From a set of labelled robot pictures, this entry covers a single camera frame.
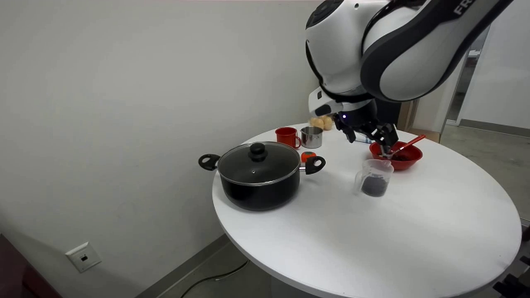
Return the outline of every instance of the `black cable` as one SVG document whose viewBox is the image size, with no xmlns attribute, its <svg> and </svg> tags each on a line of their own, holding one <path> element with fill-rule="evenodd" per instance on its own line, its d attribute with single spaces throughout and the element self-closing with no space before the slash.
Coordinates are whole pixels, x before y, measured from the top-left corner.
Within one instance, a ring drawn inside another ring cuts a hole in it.
<svg viewBox="0 0 530 298">
<path fill-rule="evenodd" d="M 213 275 L 213 277 L 206 277 L 206 279 L 201 279 L 201 280 L 196 280 L 193 285 L 190 285 L 181 295 L 180 295 L 180 298 L 183 298 L 190 290 L 193 290 L 198 283 L 203 283 L 203 282 L 208 282 L 208 280 L 216 280 L 216 279 L 223 279 L 223 277 L 228 277 L 228 275 L 231 275 L 231 274 L 234 274 L 234 272 L 238 272 L 238 270 L 241 270 L 243 267 L 246 267 L 248 265 L 248 262 L 244 262 L 244 264 L 241 264 L 241 265 L 238 265 L 234 270 L 229 270 L 229 272 L 226 272 L 226 274 L 220 274 L 220 275 Z"/>
</svg>

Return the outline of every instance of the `gray floor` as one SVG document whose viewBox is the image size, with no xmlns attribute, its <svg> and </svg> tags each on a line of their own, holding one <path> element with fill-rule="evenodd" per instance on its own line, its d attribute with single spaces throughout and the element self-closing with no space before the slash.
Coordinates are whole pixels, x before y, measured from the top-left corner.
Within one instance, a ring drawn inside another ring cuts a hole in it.
<svg viewBox="0 0 530 298">
<path fill-rule="evenodd" d="M 441 144 L 466 156 L 480 168 L 488 171 L 511 196 L 523 219 L 530 219 L 530 186 L 524 173 L 530 171 L 530 138 L 503 133 L 481 131 L 473 128 L 446 126 Z M 236 269 L 246 259 L 231 245 L 220 249 L 198 269 L 190 272 L 178 283 L 170 287 L 162 298 L 180 298 L 185 288 L 203 277 L 218 275 Z M 509 272 L 519 275 L 524 269 L 513 267 Z M 248 262 L 246 267 L 233 275 L 211 280 L 195 287 L 185 298 L 314 298 L 301 293 L 256 269 Z M 461 298 L 498 298 L 490 287 L 483 287 Z"/>
</svg>

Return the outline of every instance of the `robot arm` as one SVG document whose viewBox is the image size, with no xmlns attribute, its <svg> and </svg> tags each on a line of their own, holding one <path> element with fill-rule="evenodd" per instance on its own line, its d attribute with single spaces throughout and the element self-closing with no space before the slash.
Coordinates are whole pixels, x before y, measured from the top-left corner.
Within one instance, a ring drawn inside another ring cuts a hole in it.
<svg viewBox="0 0 530 298">
<path fill-rule="evenodd" d="M 309 110 L 334 115 L 337 128 L 390 146 L 395 133 L 377 123 L 372 101 L 403 103 L 428 95 L 509 4 L 324 0 L 306 24 L 306 57 L 319 81 L 309 95 Z M 349 125 L 337 123 L 344 115 Z"/>
</svg>

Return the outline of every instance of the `electrical outlet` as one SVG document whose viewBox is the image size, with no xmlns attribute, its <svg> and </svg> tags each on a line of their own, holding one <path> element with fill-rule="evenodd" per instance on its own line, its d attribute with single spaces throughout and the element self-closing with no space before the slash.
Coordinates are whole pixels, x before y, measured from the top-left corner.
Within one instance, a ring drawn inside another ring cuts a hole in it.
<svg viewBox="0 0 530 298">
<path fill-rule="evenodd" d="M 79 274 L 100 264 L 95 250 L 87 242 L 66 252 L 66 259 L 77 269 Z"/>
</svg>

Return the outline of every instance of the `table top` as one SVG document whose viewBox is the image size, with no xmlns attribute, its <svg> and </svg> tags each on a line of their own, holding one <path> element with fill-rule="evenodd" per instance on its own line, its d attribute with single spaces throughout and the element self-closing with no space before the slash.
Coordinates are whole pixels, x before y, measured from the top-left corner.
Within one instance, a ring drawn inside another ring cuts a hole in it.
<svg viewBox="0 0 530 298">
<path fill-rule="evenodd" d="M 413 136 L 398 133 L 402 141 Z M 273 141 L 273 131 L 249 141 Z M 312 153 L 324 171 L 299 179 L 294 199 L 248 212 L 211 199 L 231 242 L 273 277 L 316 297 L 455 297 L 496 279 L 514 259 L 521 227 L 508 194 L 481 168 L 432 141 L 377 199 L 352 196 L 367 144 L 329 131 Z"/>
</svg>

